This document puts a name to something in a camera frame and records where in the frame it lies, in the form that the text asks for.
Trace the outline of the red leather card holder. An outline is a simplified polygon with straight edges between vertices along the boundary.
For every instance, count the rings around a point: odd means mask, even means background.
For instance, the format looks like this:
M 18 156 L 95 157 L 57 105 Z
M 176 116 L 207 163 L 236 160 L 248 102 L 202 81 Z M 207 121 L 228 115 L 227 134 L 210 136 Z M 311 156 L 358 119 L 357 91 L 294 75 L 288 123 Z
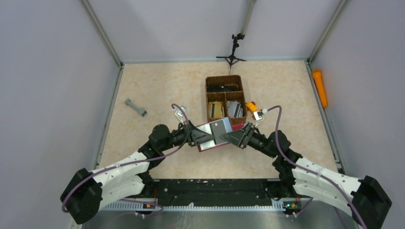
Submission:
M 244 125 L 244 123 L 233 125 L 230 117 L 225 117 L 196 126 L 197 129 L 213 136 L 212 140 L 199 144 L 198 151 L 203 152 L 229 144 L 229 142 L 221 138 L 221 135 L 239 130 Z

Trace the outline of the grey black credit card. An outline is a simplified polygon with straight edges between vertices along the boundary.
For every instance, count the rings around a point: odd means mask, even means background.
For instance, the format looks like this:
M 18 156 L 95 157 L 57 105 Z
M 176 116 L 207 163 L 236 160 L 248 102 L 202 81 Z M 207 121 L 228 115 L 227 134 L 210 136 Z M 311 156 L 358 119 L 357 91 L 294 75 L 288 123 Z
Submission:
M 216 145 L 224 143 L 221 139 L 221 135 L 226 133 L 226 128 L 223 120 L 216 120 L 209 124 L 212 135 L 214 136 L 214 142 Z

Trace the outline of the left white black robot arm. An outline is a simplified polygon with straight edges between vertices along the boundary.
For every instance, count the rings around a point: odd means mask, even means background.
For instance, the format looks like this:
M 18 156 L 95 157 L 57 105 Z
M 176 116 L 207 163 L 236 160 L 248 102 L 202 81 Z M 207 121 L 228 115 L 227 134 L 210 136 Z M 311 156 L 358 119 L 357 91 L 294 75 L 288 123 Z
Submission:
M 185 144 L 199 146 L 214 139 L 211 132 L 192 123 L 179 124 L 173 131 L 157 125 L 148 141 L 128 157 L 104 168 L 78 170 L 60 197 L 62 211 L 77 224 L 86 223 L 106 205 L 141 193 L 151 182 L 148 171 L 168 157 L 164 151 L 171 149 L 169 154 L 173 155 Z

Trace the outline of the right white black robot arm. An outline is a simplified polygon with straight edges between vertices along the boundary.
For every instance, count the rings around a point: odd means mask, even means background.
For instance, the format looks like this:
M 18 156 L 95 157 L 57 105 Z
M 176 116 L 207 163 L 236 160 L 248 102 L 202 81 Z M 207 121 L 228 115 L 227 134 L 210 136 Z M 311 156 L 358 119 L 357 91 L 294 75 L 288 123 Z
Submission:
M 375 178 L 350 177 L 315 164 L 293 151 L 291 142 L 280 130 L 266 137 L 252 123 L 247 123 L 221 138 L 236 147 L 249 146 L 274 158 L 272 165 L 279 178 L 291 185 L 296 194 L 345 212 L 364 229 L 382 228 L 392 201 Z

